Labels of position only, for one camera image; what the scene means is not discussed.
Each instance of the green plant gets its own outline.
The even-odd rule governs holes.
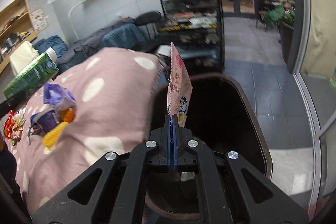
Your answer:
[[[274,28],[279,25],[279,21],[285,15],[285,8],[282,5],[278,5],[274,10],[269,11],[264,18],[265,24],[269,28]]]
[[[278,27],[281,24],[294,26],[295,10],[290,3],[278,5],[274,10],[269,11],[264,18],[265,24],[269,28]]]

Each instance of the gray chair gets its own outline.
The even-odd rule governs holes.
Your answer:
[[[160,41],[157,36],[157,31],[155,28],[155,23],[160,21],[162,18],[159,11],[152,11],[138,16],[135,19],[135,25],[137,27],[145,26],[148,34],[148,38],[145,42],[141,42],[135,45],[132,50],[137,52],[155,52],[160,46]],[[148,29],[148,26],[152,26],[152,34]]]

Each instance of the white pipe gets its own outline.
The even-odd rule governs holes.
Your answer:
[[[86,2],[86,1],[87,1],[87,0],[82,0],[82,1],[78,2],[77,4],[75,4],[74,7],[72,7],[72,8],[70,9],[70,11],[69,11],[69,13],[68,13],[68,18],[69,18],[69,20],[70,20],[71,27],[72,27],[73,32],[75,33],[77,39],[79,39],[79,37],[78,37],[78,34],[77,34],[77,32],[76,32],[76,30],[75,30],[73,24],[72,24],[72,21],[71,21],[71,14],[72,14],[72,12],[73,12],[78,6],[80,6],[81,4],[83,4],[83,3]]]

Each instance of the poster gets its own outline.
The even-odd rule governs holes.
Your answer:
[[[49,26],[47,19],[43,13],[42,7],[36,9],[34,12],[30,14],[30,16],[35,31],[41,32]]]

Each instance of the wooden bookshelf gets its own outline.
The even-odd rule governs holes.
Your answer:
[[[12,22],[10,26],[8,26],[3,32],[0,33],[0,48],[2,48],[6,39],[12,33],[21,33],[25,31],[29,31],[34,28],[33,23],[29,14],[29,7],[27,0],[14,0],[9,5],[7,5],[0,12],[0,29],[2,28],[14,17],[19,16],[17,20]],[[33,31],[30,33],[25,39],[16,44],[11,52],[3,57],[2,62],[0,63],[0,74],[6,68],[6,66],[10,63],[10,56],[15,52],[18,47],[23,43],[23,41],[32,42],[37,38],[37,32]]]
[[[13,54],[13,52],[15,52],[21,46],[21,44],[23,42],[25,42],[27,40],[28,41],[33,41],[36,38],[37,38],[37,32],[31,33],[23,41],[21,41],[20,43],[18,43],[9,54],[7,54],[5,56],[4,60],[0,63],[0,75],[1,75],[2,71],[7,67],[7,65],[11,62],[11,59],[9,57]]]

